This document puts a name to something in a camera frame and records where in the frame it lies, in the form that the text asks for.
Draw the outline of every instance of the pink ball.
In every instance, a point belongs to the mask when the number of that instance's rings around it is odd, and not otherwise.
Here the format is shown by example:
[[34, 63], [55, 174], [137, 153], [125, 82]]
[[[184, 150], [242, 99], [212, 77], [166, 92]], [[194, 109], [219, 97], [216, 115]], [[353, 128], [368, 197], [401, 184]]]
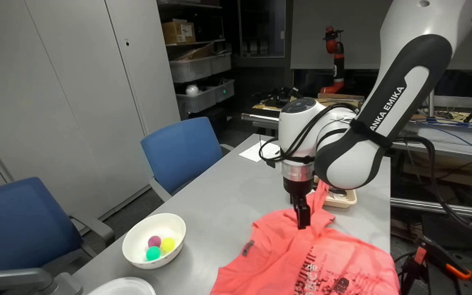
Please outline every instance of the pink ball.
[[160, 238], [158, 236], [150, 236], [148, 248], [150, 246], [158, 248], [160, 246]]

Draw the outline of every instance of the pink cloth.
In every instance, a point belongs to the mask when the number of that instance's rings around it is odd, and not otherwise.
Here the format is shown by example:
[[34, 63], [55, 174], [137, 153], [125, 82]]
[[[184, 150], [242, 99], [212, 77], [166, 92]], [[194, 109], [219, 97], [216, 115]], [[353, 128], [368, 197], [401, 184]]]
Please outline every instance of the pink cloth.
[[307, 197], [311, 227], [296, 228], [293, 210], [268, 213], [252, 225], [240, 256], [217, 271], [212, 295], [391, 295], [397, 279], [389, 254], [325, 228], [327, 186]]

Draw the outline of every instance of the chair backrest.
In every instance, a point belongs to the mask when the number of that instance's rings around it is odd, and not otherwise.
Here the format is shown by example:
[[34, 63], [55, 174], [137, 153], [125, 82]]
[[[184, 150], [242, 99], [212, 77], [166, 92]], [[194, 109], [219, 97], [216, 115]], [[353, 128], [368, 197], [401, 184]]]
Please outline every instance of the chair backrest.
[[0, 271], [40, 268], [81, 240], [39, 179], [0, 187]]
[[207, 118], [183, 120], [140, 141], [153, 179], [173, 195], [222, 158]]

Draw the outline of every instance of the table surface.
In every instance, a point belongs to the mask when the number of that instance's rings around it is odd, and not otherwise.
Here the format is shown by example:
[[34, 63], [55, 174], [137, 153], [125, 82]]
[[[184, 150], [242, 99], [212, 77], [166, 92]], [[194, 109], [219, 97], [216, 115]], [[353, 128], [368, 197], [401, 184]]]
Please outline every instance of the table surface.
[[[289, 209], [279, 171], [238, 156], [258, 140], [263, 136], [247, 138], [153, 212], [176, 213], [186, 223], [183, 250], [170, 264], [157, 271], [135, 269], [122, 258], [119, 238], [73, 274], [83, 294], [117, 277], [145, 279], [157, 295], [209, 294], [217, 269], [247, 243], [252, 222]], [[383, 159], [378, 176], [356, 191], [356, 205], [348, 210], [325, 209], [335, 215], [332, 228], [384, 251], [389, 250], [388, 166], [388, 159]]]

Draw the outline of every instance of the door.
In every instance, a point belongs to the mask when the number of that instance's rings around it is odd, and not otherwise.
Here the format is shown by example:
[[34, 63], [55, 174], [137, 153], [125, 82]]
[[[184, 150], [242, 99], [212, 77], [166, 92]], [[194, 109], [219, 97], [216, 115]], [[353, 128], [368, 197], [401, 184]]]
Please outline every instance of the door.
[[147, 186], [140, 120], [102, 0], [25, 0], [83, 138], [93, 177], [83, 213], [104, 213]]
[[0, 161], [14, 181], [40, 177], [63, 210], [96, 217], [102, 182], [83, 140], [24, 2], [0, 0]]
[[106, 0], [143, 135], [178, 122], [155, 0]]

